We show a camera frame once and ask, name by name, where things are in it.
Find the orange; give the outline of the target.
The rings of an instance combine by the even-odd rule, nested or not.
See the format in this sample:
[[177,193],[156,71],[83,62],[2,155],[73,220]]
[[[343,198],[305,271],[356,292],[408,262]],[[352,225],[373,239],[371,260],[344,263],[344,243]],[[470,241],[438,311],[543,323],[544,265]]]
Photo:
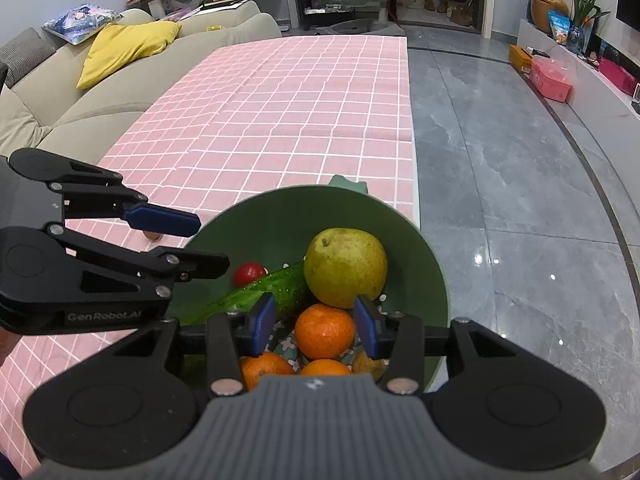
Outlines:
[[300,371],[300,376],[343,376],[352,371],[342,362],[332,359],[318,359],[310,361]]
[[386,372],[386,361],[375,360],[368,357],[364,350],[358,351],[352,360],[352,372],[354,374],[368,374],[375,382],[379,382]]
[[240,367],[248,391],[258,386],[262,376],[295,374],[292,365],[283,356],[273,352],[265,352],[257,358],[243,356]]
[[346,311],[313,304],[297,318],[294,336],[297,349],[307,359],[335,359],[352,346],[356,328]]

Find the red cherry tomato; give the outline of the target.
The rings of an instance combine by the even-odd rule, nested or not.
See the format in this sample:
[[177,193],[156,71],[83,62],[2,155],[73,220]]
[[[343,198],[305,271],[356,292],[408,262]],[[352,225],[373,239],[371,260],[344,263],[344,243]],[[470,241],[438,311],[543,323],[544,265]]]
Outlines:
[[236,288],[241,288],[264,278],[267,274],[266,268],[258,262],[242,263],[233,273],[232,284]]

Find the green cucumber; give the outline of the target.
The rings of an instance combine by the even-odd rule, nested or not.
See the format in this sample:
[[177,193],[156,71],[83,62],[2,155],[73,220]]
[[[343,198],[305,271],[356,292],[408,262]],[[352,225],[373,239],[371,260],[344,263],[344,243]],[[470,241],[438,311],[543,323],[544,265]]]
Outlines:
[[276,302],[277,319],[287,318],[306,301],[304,264],[289,264],[219,299],[189,300],[185,307],[171,308],[170,316],[178,318],[182,325],[202,324],[214,314],[248,312],[265,294],[271,294]]

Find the large green pear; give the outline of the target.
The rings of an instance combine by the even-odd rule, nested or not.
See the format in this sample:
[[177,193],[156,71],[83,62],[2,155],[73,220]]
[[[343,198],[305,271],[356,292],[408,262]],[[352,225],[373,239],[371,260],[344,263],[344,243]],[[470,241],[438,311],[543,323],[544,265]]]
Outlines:
[[372,234],[351,228],[318,233],[306,250],[304,278],[309,290],[329,307],[351,309],[359,295],[375,300],[386,284],[388,261]]

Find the green colander bowl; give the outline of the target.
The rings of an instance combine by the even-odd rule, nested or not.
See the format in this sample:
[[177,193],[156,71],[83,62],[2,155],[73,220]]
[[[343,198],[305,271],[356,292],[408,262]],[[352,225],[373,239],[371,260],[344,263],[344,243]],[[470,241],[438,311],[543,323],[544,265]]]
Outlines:
[[[186,245],[197,252],[223,252],[230,268],[215,281],[177,286],[171,308],[189,300],[215,300],[233,292],[234,271],[242,263],[258,262],[268,274],[303,262],[312,239],[331,228],[366,231],[384,246],[388,261],[386,284],[373,303],[385,314],[413,315],[428,326],[447,326],[449,295],[438,261],[416,226],[399,211],[364,192],[360,185],[334,184],[280,188],[243,200],[218,214]],[[278,320],[267,349],[301,370],[309,359],[297,349],[294,325],[307,308],[319,302],[308,286],[306,301]]]

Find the pink checkered tablecloth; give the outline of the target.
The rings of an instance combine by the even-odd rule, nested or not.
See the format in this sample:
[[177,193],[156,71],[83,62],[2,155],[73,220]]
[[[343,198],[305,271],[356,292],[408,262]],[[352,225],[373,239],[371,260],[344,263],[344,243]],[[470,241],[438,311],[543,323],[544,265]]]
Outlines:
[[103,165],[206,226],[256,195],[360,185],[415,226],[405,39],[291,37],[219,49],[167,90]]

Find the beige sofa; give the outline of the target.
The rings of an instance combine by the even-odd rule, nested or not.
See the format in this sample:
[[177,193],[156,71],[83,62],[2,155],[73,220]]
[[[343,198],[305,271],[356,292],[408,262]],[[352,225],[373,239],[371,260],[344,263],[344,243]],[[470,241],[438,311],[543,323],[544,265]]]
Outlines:
[[157,99],[212,52],[281,35],[276,20],[254,1],[192,16],[178,27],[176,39],[162,52],[132,61],[88,89],[77,84],[90,40],[53,49],[33,29],[21,32],[11,48],[21,56],[42,53],[25,75],[6,78],[2,87],[2,155],[40,148],[96,164]]

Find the yellow cushion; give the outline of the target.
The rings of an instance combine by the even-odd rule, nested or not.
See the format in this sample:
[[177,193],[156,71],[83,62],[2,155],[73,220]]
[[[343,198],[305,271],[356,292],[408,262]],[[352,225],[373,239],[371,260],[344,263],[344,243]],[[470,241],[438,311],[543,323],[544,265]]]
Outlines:
[[157,21],[137,25],[107,25],[85,57],[77,90],[88,90],[126,65],[163,52],[178,37],[181,25]]

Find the blue patterned cushion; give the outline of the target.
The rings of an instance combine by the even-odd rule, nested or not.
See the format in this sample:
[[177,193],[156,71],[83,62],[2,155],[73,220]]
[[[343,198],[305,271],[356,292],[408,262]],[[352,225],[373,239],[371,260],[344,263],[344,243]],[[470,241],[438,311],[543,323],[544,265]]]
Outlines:
[[122,14],[114,10],[94,4],[83,4],[66,11],[58,18],[45,22],[42,29],[68,44],[78,46],[105,26],[121,18]]

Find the pink storage box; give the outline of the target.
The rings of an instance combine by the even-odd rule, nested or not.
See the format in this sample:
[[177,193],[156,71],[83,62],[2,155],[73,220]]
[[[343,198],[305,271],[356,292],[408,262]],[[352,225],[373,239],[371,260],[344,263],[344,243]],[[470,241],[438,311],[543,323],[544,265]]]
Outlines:
[[542,96],[555,102],[566,102],[573,89],[570,70],[553,58],[539,55],[532,58],[530,80]]

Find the yellow box on floor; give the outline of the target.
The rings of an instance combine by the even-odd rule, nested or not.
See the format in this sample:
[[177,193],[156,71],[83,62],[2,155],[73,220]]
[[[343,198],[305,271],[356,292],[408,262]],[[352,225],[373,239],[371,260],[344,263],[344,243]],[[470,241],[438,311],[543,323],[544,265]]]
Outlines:
[[532,69],[532,56],[522,47],[516,44],[509,46],[509,62],[521,74],[528,75]]

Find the white tv console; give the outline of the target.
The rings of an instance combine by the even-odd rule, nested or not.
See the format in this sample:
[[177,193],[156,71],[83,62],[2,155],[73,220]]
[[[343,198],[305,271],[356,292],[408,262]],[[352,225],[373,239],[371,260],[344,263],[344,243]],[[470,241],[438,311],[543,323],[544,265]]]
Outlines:
[[631,97],[524,18],[520,19],[518,44],[543,50],[568,67],[574,77],[568,102],[576,115],[607,155],[638,166],[639,115],[631,106]]

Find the magenta box on console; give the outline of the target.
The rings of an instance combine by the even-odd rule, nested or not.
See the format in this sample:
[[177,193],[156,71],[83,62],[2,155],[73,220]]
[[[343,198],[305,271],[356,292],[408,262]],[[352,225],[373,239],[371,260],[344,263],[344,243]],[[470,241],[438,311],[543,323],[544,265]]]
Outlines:
[[628,96],[634,95],[638,80],[622,66],[607,58],[600,58],[599,72],[621,92],[628,94]]

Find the blue snack bag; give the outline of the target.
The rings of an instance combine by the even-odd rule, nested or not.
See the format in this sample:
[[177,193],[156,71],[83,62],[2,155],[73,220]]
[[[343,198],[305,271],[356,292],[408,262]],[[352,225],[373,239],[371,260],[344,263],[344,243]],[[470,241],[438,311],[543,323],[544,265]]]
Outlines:
[[555,10],[548,11],[548,22],[551,36],[557,44],[566,44],[570,32],[570,18]]

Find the green potted plant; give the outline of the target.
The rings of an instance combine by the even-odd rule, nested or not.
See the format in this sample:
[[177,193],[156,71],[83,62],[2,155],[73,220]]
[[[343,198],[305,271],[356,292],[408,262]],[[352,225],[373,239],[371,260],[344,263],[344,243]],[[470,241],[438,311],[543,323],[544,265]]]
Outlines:
[[572,14],[570,14],[570,31],[568,32],[566,47],[576,55],[583,55],[588,44],[586,28],[589,24],[596,24],[602,16],[610,11],[603,11],[598,6],[598,0],[570,0]]

